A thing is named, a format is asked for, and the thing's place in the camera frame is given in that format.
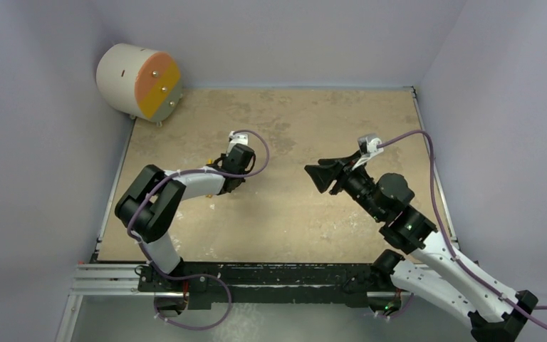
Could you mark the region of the white pen orange tip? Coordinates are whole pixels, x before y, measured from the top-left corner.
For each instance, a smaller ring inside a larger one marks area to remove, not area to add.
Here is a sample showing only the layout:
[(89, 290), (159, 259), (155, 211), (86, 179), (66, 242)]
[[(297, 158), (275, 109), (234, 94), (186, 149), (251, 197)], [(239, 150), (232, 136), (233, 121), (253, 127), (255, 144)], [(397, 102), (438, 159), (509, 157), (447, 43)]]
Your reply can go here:
[(218, 167), (220, 167), (221, 161), (222, 160), (220, 158), (218, 158), (218, 159), (214, 160), (213, 162), (209, 163), (208, 166), (213, 167), (213, 168), (218, 168)]

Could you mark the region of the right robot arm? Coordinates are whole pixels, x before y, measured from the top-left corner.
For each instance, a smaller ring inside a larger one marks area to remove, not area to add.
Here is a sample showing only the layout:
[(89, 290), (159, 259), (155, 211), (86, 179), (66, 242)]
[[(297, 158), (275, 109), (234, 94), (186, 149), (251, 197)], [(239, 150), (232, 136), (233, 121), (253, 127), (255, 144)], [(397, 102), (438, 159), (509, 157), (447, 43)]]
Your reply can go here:
[(515, 341), (538, 303), (530, 291), (502, 284), (456, 250), (411, 204), (414, 192), (397, 173), (374, 180), (359, 154), (320, 159), (305, 171), (319, 192), (346, 192), (376, 222), (391, 245), (373, 263), (382, 290), (407, 290), (469, 327), (475, 341)]

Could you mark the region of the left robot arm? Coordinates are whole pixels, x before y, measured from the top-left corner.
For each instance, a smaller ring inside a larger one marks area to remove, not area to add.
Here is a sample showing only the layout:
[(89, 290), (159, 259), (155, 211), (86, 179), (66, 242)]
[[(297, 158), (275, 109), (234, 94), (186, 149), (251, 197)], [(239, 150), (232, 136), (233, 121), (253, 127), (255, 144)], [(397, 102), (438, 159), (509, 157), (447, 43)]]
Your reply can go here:
[(119, 199), (115, 216), (149, 263), (159, 269), (156, 282), (165, 291), (178, 290), (184, 281), (183, 259), (168, 233), (181, 202), (234, 191), (245, 182), (255, 162), (252, 148), (236, 144), (213, 163), (195, 170), (167, 172), (147, 165)]

